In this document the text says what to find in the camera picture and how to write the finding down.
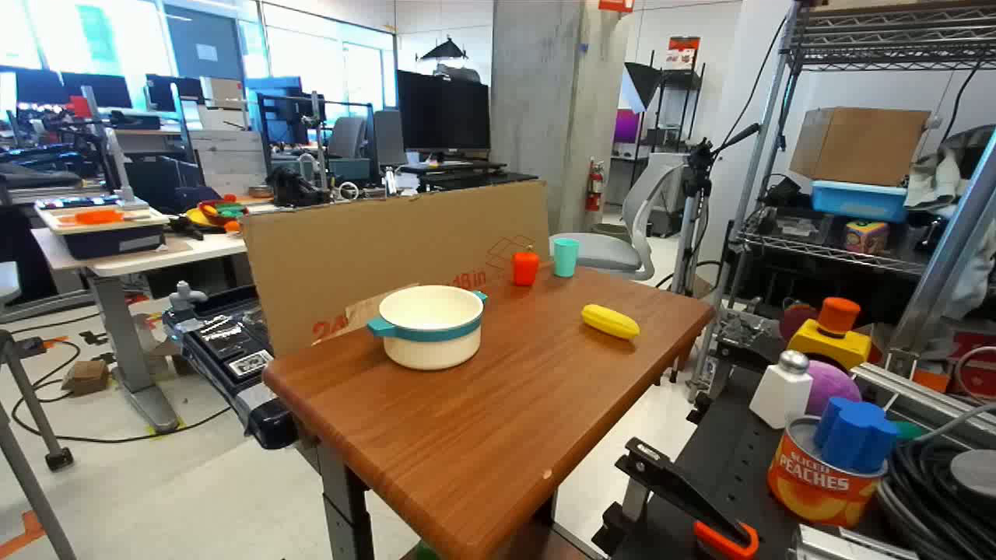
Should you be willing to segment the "orange toy cup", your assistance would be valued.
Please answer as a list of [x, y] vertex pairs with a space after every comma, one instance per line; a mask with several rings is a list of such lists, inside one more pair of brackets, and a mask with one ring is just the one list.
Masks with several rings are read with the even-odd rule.
[[532, 285], [535, 276], [537, 276], [537, 264], [542, 264], [542, 258], [537, 258], [532, 250], [520, 250], [520, 251], [509, 258], [513, 283], [517, 283], [517, 285]]

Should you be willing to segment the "teal toy cup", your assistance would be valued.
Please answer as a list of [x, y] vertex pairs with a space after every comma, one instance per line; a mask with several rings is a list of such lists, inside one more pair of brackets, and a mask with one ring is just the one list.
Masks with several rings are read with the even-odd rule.
[[569, 235], [553, 235], [551, 239], [551, 260], [553, 260], [553, 273], [561, 280], [569, 280], [580, 267], [580, 242]]

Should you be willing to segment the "white pot with teal rim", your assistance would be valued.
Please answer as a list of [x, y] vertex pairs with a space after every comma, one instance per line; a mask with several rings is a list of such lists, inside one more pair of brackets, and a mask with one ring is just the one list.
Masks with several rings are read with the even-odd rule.
[[379, 298], [367, 330], [407, 370], [447, 370], [481, 339], [484, 294], [460, 285], [403, 285]]

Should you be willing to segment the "red fire extinguisher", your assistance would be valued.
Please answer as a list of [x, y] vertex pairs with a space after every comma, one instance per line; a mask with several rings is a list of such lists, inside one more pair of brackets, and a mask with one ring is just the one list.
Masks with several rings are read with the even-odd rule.
[[587, 162], [587, 174], [584, 174], [584, 213], [587, 215], [600, 213], [600, 197], [605, 197], [605, 169], [596, 162]]

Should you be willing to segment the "wooden table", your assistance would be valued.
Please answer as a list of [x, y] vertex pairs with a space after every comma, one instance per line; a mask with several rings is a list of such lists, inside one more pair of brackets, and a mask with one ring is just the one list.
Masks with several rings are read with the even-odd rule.
[[[584, 306], [630, 314], [614, 339]], [[374, 560], [367, 494], [379, 494], [447, 560], [492, 560], [575, 463], [709, 323], [709, 306], [582, 272], [495, 288], [474, 362], [401, 370], [367, 332], [282, 354], [264, 370], [322, 479], [334, 560]]]

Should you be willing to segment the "black computer monitor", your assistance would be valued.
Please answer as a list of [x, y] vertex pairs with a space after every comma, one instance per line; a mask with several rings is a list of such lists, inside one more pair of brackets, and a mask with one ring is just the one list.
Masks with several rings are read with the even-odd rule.
[[484, 149], [490, 145], [490, 87], [399, 71], [394, 99], [407, 149]]

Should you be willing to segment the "brown cardboard board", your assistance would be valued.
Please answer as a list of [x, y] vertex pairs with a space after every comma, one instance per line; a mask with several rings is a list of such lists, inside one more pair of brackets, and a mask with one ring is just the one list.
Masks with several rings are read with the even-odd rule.
[[542, 180], [250, 215], [239, 228], [272, 348], [291, 354], [358, 327], [355, 306], [411, 285], [509, 283], [549, 251]]

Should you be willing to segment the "black orange clamp tool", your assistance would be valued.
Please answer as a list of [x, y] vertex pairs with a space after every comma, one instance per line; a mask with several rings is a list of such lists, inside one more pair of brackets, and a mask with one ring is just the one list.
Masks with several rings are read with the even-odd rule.
[[637, 524], [647, 504], [662, 499], [691, 516], [695, 541], [716, 560], [757, 560], [762, 543], [760, 532], [751, 524], [728, 516], [645, 438], [630, 438], [616, 466], [630, 476], [625, 494], [616, 504], [622, 524]]

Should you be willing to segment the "white salt shaker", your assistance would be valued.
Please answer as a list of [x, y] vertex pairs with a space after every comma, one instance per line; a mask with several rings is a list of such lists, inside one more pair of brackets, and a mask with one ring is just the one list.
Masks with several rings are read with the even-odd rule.
[[754, 390], [751, 410], [772, 429], [785, 429], [790, 418], [799, 418], [810, 403], [813, 376], [810, 362], [788, 348], [774, 364], [762, 370]]

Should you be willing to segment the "yellow and orange toy block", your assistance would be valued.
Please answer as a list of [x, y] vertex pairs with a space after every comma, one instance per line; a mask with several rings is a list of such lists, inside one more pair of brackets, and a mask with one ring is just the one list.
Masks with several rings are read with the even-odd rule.
[[860, 367], [870, 354], [870, 339], [856, 330], [860, 306], [842, 294], [827, 294], [815, 316], [807, 316], [788, 346], [807, 359]]

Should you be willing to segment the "purple ball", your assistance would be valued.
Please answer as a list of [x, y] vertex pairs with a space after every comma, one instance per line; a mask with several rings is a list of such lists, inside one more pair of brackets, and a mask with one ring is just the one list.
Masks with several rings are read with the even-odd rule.
[[813, 362], [807, 367], [813, 390], [810, 390], [810, 403], [807, 410], [820, 418], [830, 397], [846, 397], [846, 402], [860, 402], [861, 392], [852, 384], [850, 374], [842, 374], [840, 367], [827, 364], [827, 362]]

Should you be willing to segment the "blue plastic bin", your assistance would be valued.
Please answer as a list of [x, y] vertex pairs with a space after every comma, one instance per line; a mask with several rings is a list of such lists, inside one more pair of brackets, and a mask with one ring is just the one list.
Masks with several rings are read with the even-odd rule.
[[824, 215], [840, 215], [840, 217], [900, 223], [906, 217], [906, 190], [902, 186], [815, 180], [813, 185], [813, 209], [824, 213]]

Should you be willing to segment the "peaches tin can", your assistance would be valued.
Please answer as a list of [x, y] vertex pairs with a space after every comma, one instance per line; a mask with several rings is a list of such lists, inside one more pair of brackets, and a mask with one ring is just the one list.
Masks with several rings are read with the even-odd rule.
[[817, 457], [815, 418], [785, 426], [767, 470], [770, 494], [797, 521], [827, 528], [856, 528], [870, 504], [884, 470], [852, 473]]

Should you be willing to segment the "cardboard box on shelf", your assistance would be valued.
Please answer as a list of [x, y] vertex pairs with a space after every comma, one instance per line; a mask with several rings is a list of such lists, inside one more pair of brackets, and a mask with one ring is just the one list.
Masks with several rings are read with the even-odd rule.
[[900, 186], [921, 143], [926, 112], [810, 108], [790, 169], [810, 180]]

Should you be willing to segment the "blue plastic block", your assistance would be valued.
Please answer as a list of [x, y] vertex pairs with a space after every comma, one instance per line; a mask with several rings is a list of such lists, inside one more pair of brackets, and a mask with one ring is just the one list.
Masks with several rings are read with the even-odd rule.
[[870, 476], [884, 470], [897, 438], [878, 403], [830, 397], [815, 429], [815, 452], [830, 466]]

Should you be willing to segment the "black tray with orange plate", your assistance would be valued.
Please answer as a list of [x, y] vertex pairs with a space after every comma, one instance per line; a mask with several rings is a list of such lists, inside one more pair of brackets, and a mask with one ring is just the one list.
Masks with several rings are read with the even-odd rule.
[[72, 258], [105, 258], [158, 250], [167, 230], [167, 217], [149, 206], [69, 206], [66, 199], [45, 199], [38, 203], [35, 213], [66, 242]]

